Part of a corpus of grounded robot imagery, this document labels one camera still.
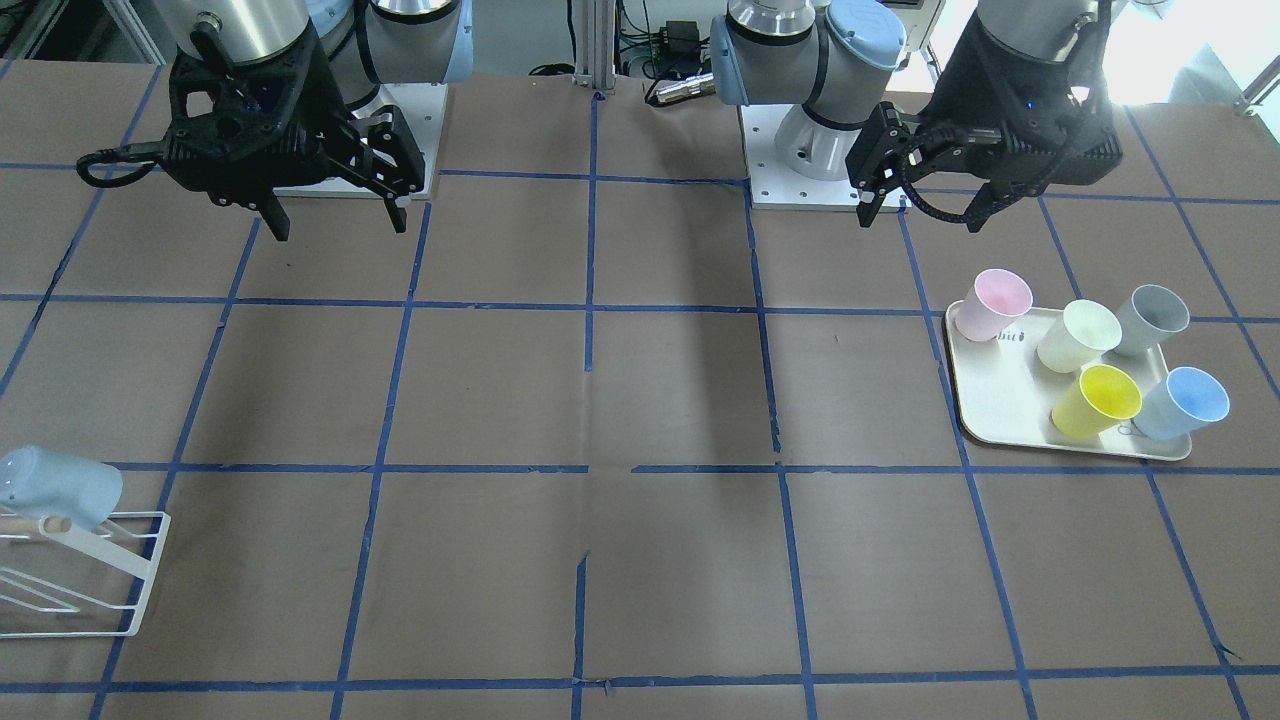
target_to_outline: white mounting plate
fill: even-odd
[[[1142,434],[1130,421],[1091,439],[1066,437],[1053,427],[1050,411],[1075,382],[1076,374],[1055,373],[1036,356],[1036,346],[1062,311],[1032,307],[996,340],[973,342],[955,328],[959,307],[960,302],[947,307],[945,334],[960,424],[973,437],[996,445],[1148,460],[1183,460],[1192,454],[1190,436],[1157,441]],[[1137,357],[1107,352],[1101,361],[1128,373],[1143,395],[1169,375],[1158,345]]]
[[[435,165],[440,152],[440,132],[444,129],[444,108],[449,96],[447,85],[388,85],[387,91],[396,97],[408,127],[413,131],[426,160],[426,187],[411,195],[417,200],[429,200],[435,184]],[[280,187],[275,191],[282,197],[378,197],[372,191],[356,187],[340,178],[329,178],[305,187]]]
[[[817,181],[792,170],[778,156],[773,137],[791,105],[744,105],[740,108],[746,172],[751,178],[751,202],[778,210],[858,210],[858,193],[847,179]],[[888,193],[882,213],[897,213],[908,202],[901,190]]]

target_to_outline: plastic cup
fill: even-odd
[[[1116,320],[1124,337],[1115,352],[1134,356],[1185,331],[1192,323],[1192,314],[1174,291],[1144,284],[1116,309]]]
[[[28,445],[0,457],[0,505],[27,518],[70,518],[86,529],[115,510],[124,478],[110,465]]]
[[[1092,300],[1073,300],[1036,346],[1036,356],[1055,373],[1074,373],[1120,343],[1120,322]]]
[[[1000,334],[1032,309],[1032,288],[1016,273],[992,268],[978,273],[956,310],[956,329],[974,342]]]
[[[1085,368],[1050,413],[1068,437],[1091,438],[1132,419],[1142,410],[1142,391],[1124,370],[1111,365]]]
[[[1222,383],[1199,368],[1174,368],[1143,398],[1133,419],[1147,437],[1172,439],[1216,423],[1231,410]]]

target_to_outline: beige tray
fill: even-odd
[[[947,307],[943,334],[960,424],[974,438],[995,445],[1148,460],[1174,461],[1190,455],[1190,436],[1156,441],[1128,421],[1084,441],[1070,438],[1053,427],[1050,410],[1075,380],[1075,374],[1044,368],[1036,357],[1036,346],[1061,310],[1032,307],[996,340],[973,342],[955,329],[959,306],[960,302],[952,302]],[[1169,375],[1158,346],[1137,357],[1108,352],[1101,361],[1129,373],[1143,393]]]

